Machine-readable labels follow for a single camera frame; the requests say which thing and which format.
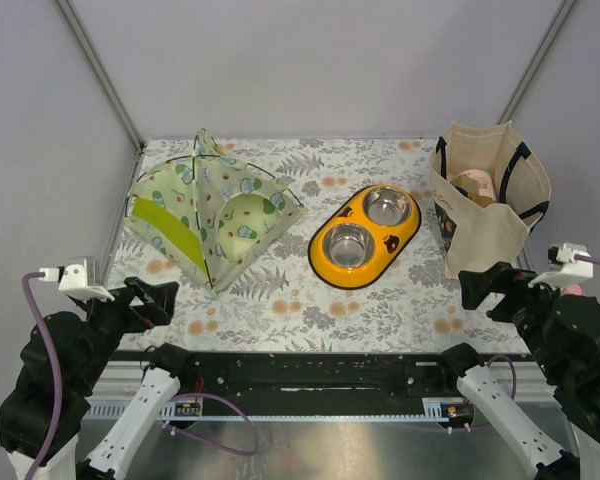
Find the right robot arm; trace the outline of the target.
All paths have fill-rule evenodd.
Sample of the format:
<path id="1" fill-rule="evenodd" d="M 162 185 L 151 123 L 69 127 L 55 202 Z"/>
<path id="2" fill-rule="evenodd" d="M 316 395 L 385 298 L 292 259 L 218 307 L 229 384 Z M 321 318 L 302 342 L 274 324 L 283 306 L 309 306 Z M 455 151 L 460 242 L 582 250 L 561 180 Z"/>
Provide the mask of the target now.
<path id="1" fill-rule="evenodd" d="M 530 479 L 600 479 L 600 303 L 564 295 L 562 273 L 538 275 L 498 262 L 485 272 L 461 271 L 462 306 L 515 326 L 553 387 L 578 444 L 571 454 L 547 436 L 500 387 L 477 352 L 463 343 L 441 355 L 435 383 L 444 394 L 470 400 L 513 451 Z"/>

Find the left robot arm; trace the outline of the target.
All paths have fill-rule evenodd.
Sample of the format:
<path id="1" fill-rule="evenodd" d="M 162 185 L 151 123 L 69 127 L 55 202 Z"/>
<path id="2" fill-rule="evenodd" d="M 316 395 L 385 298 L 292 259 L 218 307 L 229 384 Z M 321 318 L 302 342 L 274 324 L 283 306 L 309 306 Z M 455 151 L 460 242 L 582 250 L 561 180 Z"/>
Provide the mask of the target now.
<path id="1" fill-rule="evenodd" d="M 171 344 L 157 347 L 122 415 L 78 461 L 81 422 L 123 336 L 169 325 L 179 285 L 128 277 L 123 287 L 106 290 L 60 281 L 60 291 L 85 312 L 80 318 L 70 311 L 42 316 L 31 278 L 22 286 L 36 325 L 21 351 L 15 388 L 0 406 L 0 444 L 21 479 L 123 479 L 161 410 L 196 386 L 192 354 Z"/>

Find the steel pet bowl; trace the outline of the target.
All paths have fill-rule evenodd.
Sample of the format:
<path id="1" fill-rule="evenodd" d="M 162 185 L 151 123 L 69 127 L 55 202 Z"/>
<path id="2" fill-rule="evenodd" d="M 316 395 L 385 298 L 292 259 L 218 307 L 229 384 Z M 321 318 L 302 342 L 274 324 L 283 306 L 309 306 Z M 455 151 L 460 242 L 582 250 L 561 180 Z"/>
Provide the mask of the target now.
<path id="1" fill-rule="evenodd" d="M 364 197 L 363 210 L 375 224 L 387 227 L 401 225 L 411 215 L 410 197 L 391 186 L 374 187 Z"/>
<path id="2" fill-rule="evenodd" d="M 328 230 L 323 240 L 323 250 L 334 265 L 354 269 L 370 261 L 375 251 L 375 243 L 364 227 L 344 223 Z"/>

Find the pink cap plastic bottle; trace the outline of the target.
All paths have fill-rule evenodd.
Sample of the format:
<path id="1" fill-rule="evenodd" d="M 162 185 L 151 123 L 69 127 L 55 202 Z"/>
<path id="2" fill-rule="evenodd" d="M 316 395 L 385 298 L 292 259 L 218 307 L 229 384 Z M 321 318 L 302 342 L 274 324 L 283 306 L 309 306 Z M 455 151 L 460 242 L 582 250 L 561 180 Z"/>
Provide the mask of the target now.
<path id="1" fill-rule="evenodd" d="M 563 290 L 565 295 L 583 296 L 584 291 L 580 285 L 572 285 Z"/>

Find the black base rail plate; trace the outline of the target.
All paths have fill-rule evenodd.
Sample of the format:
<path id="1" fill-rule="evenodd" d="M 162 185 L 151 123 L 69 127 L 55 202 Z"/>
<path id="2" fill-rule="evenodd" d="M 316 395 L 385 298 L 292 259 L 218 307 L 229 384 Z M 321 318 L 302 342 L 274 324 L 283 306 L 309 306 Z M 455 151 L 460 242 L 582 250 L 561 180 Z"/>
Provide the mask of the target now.
<path id="1" fill-rule="evenodd" d="M 424 414 L 426 399 L 461 396 L 436 354 L 198 352 L 192 387 L 211 399 L 191 402 L 203 419 L 405 418 Z"/>

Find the beige canvas tote bag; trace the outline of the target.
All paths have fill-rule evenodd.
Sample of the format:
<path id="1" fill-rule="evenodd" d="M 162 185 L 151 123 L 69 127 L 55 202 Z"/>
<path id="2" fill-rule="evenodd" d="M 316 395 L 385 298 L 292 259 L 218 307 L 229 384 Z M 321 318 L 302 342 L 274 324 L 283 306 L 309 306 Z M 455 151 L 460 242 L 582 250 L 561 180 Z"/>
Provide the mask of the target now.
<path id="1" fill-rule="evenodd" d="M 511 123 L 452 123 L 430 157 L 445 276 L 512 263 L 551 198 L 548 175 Z"/>

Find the floral table mat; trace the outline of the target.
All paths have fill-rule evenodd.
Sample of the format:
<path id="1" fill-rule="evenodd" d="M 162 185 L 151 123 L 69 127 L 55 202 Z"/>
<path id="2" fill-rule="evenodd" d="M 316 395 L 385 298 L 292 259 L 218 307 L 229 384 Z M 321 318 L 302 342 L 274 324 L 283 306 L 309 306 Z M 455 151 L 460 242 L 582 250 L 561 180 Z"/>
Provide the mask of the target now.
<path id="1" fill-rule="evenodd" d="M 488 319 L 483 310 L 464 310 L 458 283 L 445 277 L 428 171 L 432 140 L 221 140 L 220 146 L 287 184 L 305 214 L 218 297 L 123 230 L 111 286 L 129 276 L 180 285 L 172 323 L 125 337 L 124 348 L 167 342 L 196 351 L 426 353 L 466 342 L 483 353 L 525 352 L 513 326 Z M 422 226 L 373 285 L 332 288 L 311 270 L 308 242 L 350 195 L 376 183 L 411 193 Z"/>

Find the green avocado pet tent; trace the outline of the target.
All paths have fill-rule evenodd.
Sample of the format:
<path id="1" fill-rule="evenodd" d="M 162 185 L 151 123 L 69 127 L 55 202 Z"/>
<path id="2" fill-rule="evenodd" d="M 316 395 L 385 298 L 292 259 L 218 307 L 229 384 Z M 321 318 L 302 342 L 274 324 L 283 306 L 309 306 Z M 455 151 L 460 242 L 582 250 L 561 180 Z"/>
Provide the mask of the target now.
<path id="1" fill-rule="evenodd" d="M 280 213 L 273 230 L 239 263 L 216 254 L 216 229 L 226 203 L 241 194 L 268 198 Z M 200 130 L 190 155 L 140 175 L 127 195 L 125 225 L 211 295 L 229 287 L 305 211 L 268 171 L 224 153 Z"/>

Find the avocado print cushion mat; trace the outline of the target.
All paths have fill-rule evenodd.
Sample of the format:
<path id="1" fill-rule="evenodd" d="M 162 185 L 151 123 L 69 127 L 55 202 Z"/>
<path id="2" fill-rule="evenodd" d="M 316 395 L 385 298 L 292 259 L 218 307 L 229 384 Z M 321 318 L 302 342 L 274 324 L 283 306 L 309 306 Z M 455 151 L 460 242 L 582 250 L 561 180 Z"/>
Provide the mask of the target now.
<path id="1" fill-rule="evenodd" d="M 241 194 L 224 206 L 216 229 L 216 254 L 229 263 L 241 259 L 270 233 L 280 213 L 274 204 L 259 194 Z"/>

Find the yellow double bowl stand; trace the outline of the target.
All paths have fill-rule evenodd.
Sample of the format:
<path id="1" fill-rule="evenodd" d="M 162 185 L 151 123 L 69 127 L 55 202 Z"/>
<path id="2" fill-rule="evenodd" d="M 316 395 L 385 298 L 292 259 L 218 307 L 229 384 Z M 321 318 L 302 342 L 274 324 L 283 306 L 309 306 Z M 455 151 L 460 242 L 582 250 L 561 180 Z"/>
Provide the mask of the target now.
<path id="1" fill-rule="evenodd" d="M 309 265 L 329 286 L 366 288 L 394 263 L 421 223 L 420 207 L 405 190 L 387 184 L 362 188 L 314 233 Z"/>

